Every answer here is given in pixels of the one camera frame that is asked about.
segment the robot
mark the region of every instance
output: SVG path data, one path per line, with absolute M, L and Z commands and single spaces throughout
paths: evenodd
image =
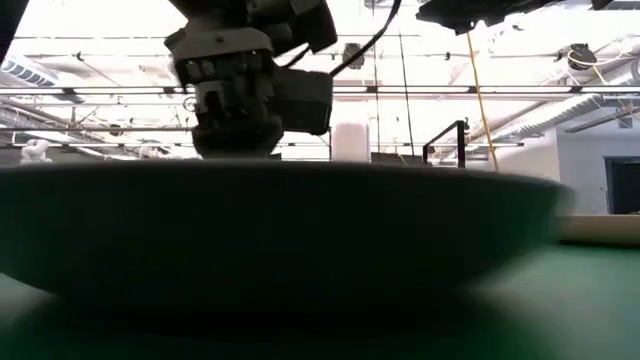
M 169 0 L 187 25 L 168 36 L 176 74 L 196 89 L 198 125 L 192 137 L 203 158 L 268 157 L 285 131 L 322 135 L 329 129 L 333 76 L 353 67 L 382 36 L 397 14 L 393 0 L 386 25 L 330 73 L 293 70 L 307 52 L 337 41 L 326 0 Z M 489 26 L 515 12 L 529 12 L 563 0 L 432 0 L 418 20 L 435 22 L 457 34 L 478 21 Z M 612 0 L 592 0 L 594 9 Z M 308 44 L 285 66 L 273 61 Z
M 47 149 L 49 149 L 49 142 L 47 140 L 29 140 L 27 146 L 21 150 L 22 158 L 20 159 L 20 165 L 39 164 L 52 162 L 47 158 Z

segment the dark bowl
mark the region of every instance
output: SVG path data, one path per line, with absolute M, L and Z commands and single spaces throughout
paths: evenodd
M 0 172 L 2 272 L 108 306 L 420 304 L 555 241 L 565 189 L 369 164 L 171 161 Z

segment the green table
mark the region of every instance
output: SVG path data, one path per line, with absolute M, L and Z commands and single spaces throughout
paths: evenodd
M 0 358 L 640 359 L 640 251 L 557 247 L 512 266 L 419 326 L 174 335 L 98 321 L 0 275 Z

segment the metal pole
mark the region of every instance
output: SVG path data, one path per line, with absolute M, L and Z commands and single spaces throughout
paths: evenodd
M 0 132 L 26 132 L 26 131 L 45 131 L 45 132 L 66 132 L 66 133 L 82 133 L 82 132 L 181 132 L 191 131 L 188 127 L 164 127 L 164 128 L 127 128 L 127 127 L 85 127 L 85 128 L 33 128 L 33 127 L 14 127 L 0 128 Z
M 487 100 L 492 101 L 547 101 L 547 102 L 560 102 L 564 101 L 568 98 L 571 98 L 575 95 L 573 94 L 557 94 L 557 95 L 509 95 L 509 94 L 487 94 L 485 97 Z M 404 93 L 379 93 L 378 97 L 382 100 L 406 100 L 406 96 Z M 424 94 L 424 93 L 409 93 L 409 100 L 439 100 L 442 97 L 440 94 Z M 475 94 L 450 94 L 447 95 L 447 99 L 450 100 L 472 100 L 474 97 L 477 97 Z M 376 94 L 373 93 L 334 93 L 335 101 L 364 101 L 369 100 L 373 101 L 376 99 Z M 73 103 L 57 103 L 57 102 L 43 102 L 39 103 L 38 106 L 40 108 L 47 107 L 124 107 L 124 106 L 182 106 L 183 101 L 131 101 L 129 99 L 121 100 L 117 102 L 115 100 L 105 100 L 105 101 L 91 101 L 84 102 L 81 104 L 73 104 Z
M 462 120 L 458 120 L 456 121 L 456 128 L 457 128 L 457 140 L 458 140 L 458 168 L 459 169 L 464 169 L 467 167 L 467 163 L 466 163 L 466 146 L 467 144 L 465 143 L 465 133 L 464 133 L 464 125 L 465 122 Z
M 7 144 L 9 146 L 13 146 L 13 147 L 21 147 L 21 146 L 25 146 L 25 144 Z M 458 144 L 456 143 L 447 143 L 447 144 L 431 144 L 432 146 L 438 146 L 438 147 L 457 147 Z M 481 146 L 481 147 L 487 147 L 487 144 L 473 144 L 474 146 Z M 497 147 L 501 147 L 501 146 L 508 146 L 508 147 L 522 147 L 524 146 L 524 143 L 501 143 L 501 144 L 496 144 Z M 51 147 L 65 147 L 65 146 L 81 146 L 81 147 L 181 147 L 181 146 L 187 146 L 187 147 L 192 147 L 193 143 L 184 143 L 184 142 L 165 142 L 165 143 L 150 143 L 150 142 L 136 142 L 136 140 L 131 140 L 131 142 L 109 142 L 109 143 L 104 143 L 104 142 L 100 142 L 100 143 L 83 143 L 83 142 L 77 142 L 77 143 L 52 143 L 50 144 Z M 279 148 L 282 147 L 326 147 L 327 144 L 325 143 L 282 143 L 282 144 L 278 144 L 276 145 Z M 376 144 L 372 144 L 371 148 L 373 149 L 376 146 Z M 384 144 L 384 146 L 398 146 L 398 147 L 409 147 L 409 145 L 406 146 L 402 146 L 402 144 Z
M 446 129 L 442 130 L 440 134 L 436 135 L 433 139 L 429 140 L 426 144 L 424 144 L 424 146 L 422 147 L 422 157 L 425 158 L 424 154 L 427 154 L 429 152 L 429 146 L 433 145 L 436 141 L 440 140 L 440 138 L 447 135 L 447 133 L 453 130 L 453 128 L 456 127 L 456 125 L 457 123 L 453 122 L 453 124 L 449 125 Z
M 333 129 L 329 126 L 329 160 L 333 159 Z

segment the ceiling pipe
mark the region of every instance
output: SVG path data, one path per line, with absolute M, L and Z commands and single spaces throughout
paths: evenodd
M 629 116 L 629 115 L 633 116 L 634 114 L 637 114 L 637 113 L 640 113 L 640 107 L 635 108 L 635 109 L 629 108 L 629 109 L 624 109 L 624 110 L 621 110 L 621 111 L 616 111 L 614 114 L 603 116 L 603 117 L 601 117 L 599 119 L 595 119 L 595 120 L 589 121 L 589 122 L 587 122 L 585 124 L 574 126 L 574 127 L 570 128 L 570 129 L 565 130 L 564 132 L 567 133 L 567 134 L 579 133 L 581 131 L 584 131 L 584 130 L 587 130 L 587 129 L 591 129 L 591 128 L 594 128 L 596 126 L 600 126 L 600 125 L 606 124 L 606 123 L 614 121 L 614 120 L 620 120 L 619 118 L 622 117 L 622 116 Z
M 640 85 L 640 58 L 609 71 L 604 75 L 604 79 L 611 85 Z M 600 83 L 600 80 L 597 80 L 588 85 Z M 541 133 L 578 116 L 605 107 L 607 101 L 601 94 L 584 94 L 560 103 L 544 104 L 511 121 L 506 129 L 501 129 L 494 136 L 494 140 L 500 141 L 512 137 L 525 138 L 535 133 Z
M 638 60 L 639 59 L 636 58 L 607 72 L 604 74 L 604 79 L 610 85 L 640 85 Z M 599 79 L 596 79 L 585 85 L 603 84 Z M 611 99 L 608 96 L 605 97 L 602 94 L 578 95 L 562 102 L 533 104 L 516 114 L 490 120 L 489 127 L 492 133 L 495 132 L 493 136 L 494 141 L 512 138 L 522 139 L 543 132 L 546 129 L 591 111 L 608 106 L 611 106 Z M 486 134 L 484 129 L 482 126 L 476 126 L 475 129 L 472 129 L 467 141 L 470 143 L 485 140 Z M 450 150 L 445 150 L 440 152 L 440 157 L 444 158 L 450 154 Z

